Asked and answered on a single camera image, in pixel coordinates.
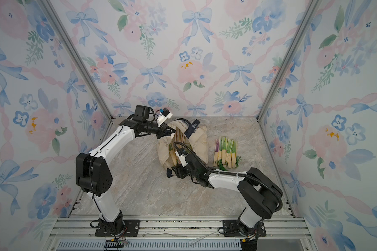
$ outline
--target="black cable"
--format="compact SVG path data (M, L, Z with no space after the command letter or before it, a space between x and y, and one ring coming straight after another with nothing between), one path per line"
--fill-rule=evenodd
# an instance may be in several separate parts
M194 184L200 184L200 183L198 183L198 182L194 182L194 180L192 179L192 177L191 177L191 181L194 183Z
M268 191L270 191L274 196L275 198L278 200L278 206L277 208L275 209L274 213L276 211L279 211L282 206L283 206L283 203L282 203L282 199L281 197L274 191L274 189L270 188L268 185L266 185L265 183L263 183L261 180L253 177L253 176L250 176L250 175L247 175L247 174L244 174L244 173L234 173L234 172L224 172L224 171L215 171L215 170L212 170L211 168L207 167L206 165L203 164L203 162L201 161L201 159L197 156L197 154L191 150L188 146L186 146L185 144L183 143L180 143L180 142L177 142L175 141L173 143L174 147L176 149L180 149L177 145L181 145L183 146L184 148L186 148L190 153L192 153L194 155L194 157L198 160L198 162L201 163L201 165L208 171L210 171L211 173L218 173L218 174L225 174L225 175L230 175L230 176L239 176L239 177L245 177L245 178L248 178L248 179L251 179L252 181L258 183L259 185L261 185L262 187L264 187L265 189L267 189Z

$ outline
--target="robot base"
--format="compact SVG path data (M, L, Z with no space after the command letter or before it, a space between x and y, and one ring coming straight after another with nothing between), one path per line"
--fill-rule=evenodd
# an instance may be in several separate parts
M137 237L139 230L140 220L123 220L123 225L125 226L125 233L123 237ZM113 234L106 232L106 228L101 225L99 221L98 228L95 232L96 237L113 237Z
M223 220L222 221L222 224L223 224L223 231L224 233L232 233L232 232L236 232L236 231L239 231L239 226L237 224L237 220ZM266 236L266 232L265 232L265 227L264 227L264 223L261 222L261 231L259 233L259 235L261 237L265 237ZM230 236L243 236L240 234L240 232L237 232L237 233L232 233L232 234L224 234L225 236L227 237L230 237Z

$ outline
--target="yellow paint spot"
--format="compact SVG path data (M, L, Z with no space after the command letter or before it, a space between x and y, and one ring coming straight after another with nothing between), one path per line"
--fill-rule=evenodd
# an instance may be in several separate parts
M31 118L31 120L32 120L32 127L34 128L34 131L36 131L36 129L35 129L35 127L36 127L36 124L35 124L35 119L37 119L37 117L35 117L35 118Z

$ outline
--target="green leaf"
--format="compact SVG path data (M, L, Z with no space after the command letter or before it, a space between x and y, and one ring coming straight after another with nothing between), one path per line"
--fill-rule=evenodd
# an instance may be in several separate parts
M57 156L60 155L60 142L57 138L54 138L52 140L52 147L53 147L53 150L55 150L55 153L57 153Z
M343 21L345 20L345 14L343 12L342 6L339 7L337 18L335 19L334 29L339 33L340 29L342 28Z
M126 12L124 11L124 7L123 7L123 5L122 5L121 2L119 2L118 0L108 0L108 2L111 4L111 6L112 6L115 10L117 10L117 11L119 11L119 12L126 13Z
M304 156L306 156L309 159L315 159L317 157L317 153L315 150L310 149L303 153Z
M117 21L117 27L119 28L119 31L121 31L127 25L127 23L127 16L121 16Z
M62 130L62 132L59 132L59 130L56 130L56 131L55 131L55 134L56 134L57 136L60 136L60 135L65 134L65 132L67 132L67 127L61 127L61 130Z
M331 36L326 37L326 38L323 40L323 42L321 43L319 49L331 45L337 37L338 37L338 36L335 35L335 34L332 34Z
M322 178L324 178L324 169L325 168L320 168L320 165L323 162L324 162L324 160L321 157L317 159L317 170L318 170L318 173L320 174L320 176Z
M183 92L187 91L187 90L190 89L190 88L191 88L191 83L190 83L190 82L187 82L187 83L185 84L185 86L183 87Z

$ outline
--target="pink flower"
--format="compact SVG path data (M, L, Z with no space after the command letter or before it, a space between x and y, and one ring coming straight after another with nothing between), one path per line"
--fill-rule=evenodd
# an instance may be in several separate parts
M332 46L324 47L317 56L317 66L323 68L327 64L331 63L334 55L335 50Z
M232 113L232 114L240 113L241 104L237 101L229 101L229 102L226 102L226 104L223 106L223 110L226 113Z
M249 14L253 13L258 6L258 0L250 1L232 1L225 0L225 11L228 16L235 21L239 21Z
M64 207L69 207L70 206L70 203L72 202L73 200L72 199L66 199L65 203L64 203Z
M146 6L141 4L141 0L135 0L135 3L129 2L129 4L124 8L129 15L129 23L145 24L145 17L148 15Z
M103 123L103 115L101 112L95 111L91 116L91 125L93 129L99 129Z
M318 251L338 251L337 244L334 239L322 227L317 227L314 230L314 242L317 245Z
M63 207L64 207L64 203L63 203L63 202L58 202L58 203L56 203L56 204L53 206L53 212L52 212L52 215L60 216L60 214L61 214L61 210L63 209Z
M128 41L137 42L141 37L141 30L135 23L129 23L123 29L124 35Z
M101 82L102 83L109 83L109 84L115 84L116 82L116 73L112 72L112 70L108 71L101 71Z
M273 141L274 141L274 144L275 144L275 149L276 149L279 157L281 157L282 154L283 154L283 143L281 141L279 141L279 139L277 137L275 137L275 139Z
M339 31L339 37L334 42L334 47L338 50L339 54L344 55L349 48L356 44L356 40L359 38L358 31L361 28L361 24L354 27L353 23L348 27L342 27Z
M273 66L272 70L270 70L268 73L274 73L274 74L276 74L278 72L278 70L279 70L278 66Z
M29 117L26 126L26 136L28 140L39 146L41 153L46 152L56 137L55 131L64 127L63 115L57 112L49 113L46 109L37 109Z
M90 68L91 68L90 73L94 73L94 72L99 73L98 67L91 65Z
M28 28L22 5L13 0L0 0L0 29L12 38L26 40Z
M58 201L66 201L68 195L71 193L71 188L64 186L57 194Z
M103 58L103 59L97 58L96 61L98 61L98 63L96 64L98 68L101 68L105 71L108 71L113 68L113 65L111 63L108 63L107 58Z
M193 83L194 80L199 81L200 76L204 75L203 65L196 60L186 61L177 67L177 73L179 83Z
M309 143L316 151L317 157L324 160L320 165L320 168L325 168L324 175L340 179L339 173L345 171L341 160L347 154L344 137L330 125L325 125L320 127L315 135L310 136Z

